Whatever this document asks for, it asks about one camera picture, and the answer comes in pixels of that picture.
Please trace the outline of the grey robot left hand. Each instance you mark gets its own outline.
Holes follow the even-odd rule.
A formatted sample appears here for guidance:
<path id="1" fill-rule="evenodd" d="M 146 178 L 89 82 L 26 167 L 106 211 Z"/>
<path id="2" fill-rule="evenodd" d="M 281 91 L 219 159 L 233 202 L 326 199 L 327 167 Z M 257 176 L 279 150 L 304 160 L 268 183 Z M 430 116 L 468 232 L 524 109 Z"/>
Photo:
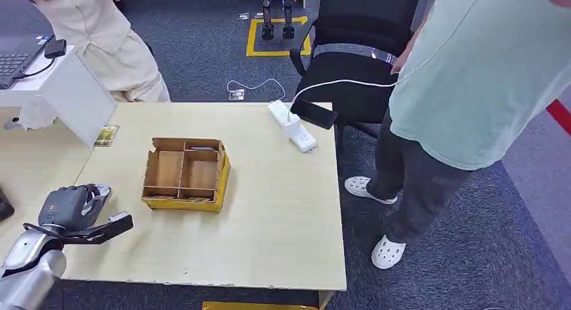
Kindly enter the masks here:
<path id="1" fill-rule="evenodd" d="M 97 183 L 60 187 L 48 194 L 38 225 L 85 230 L 95 223 L 111 195 L 110 186 Z"/>

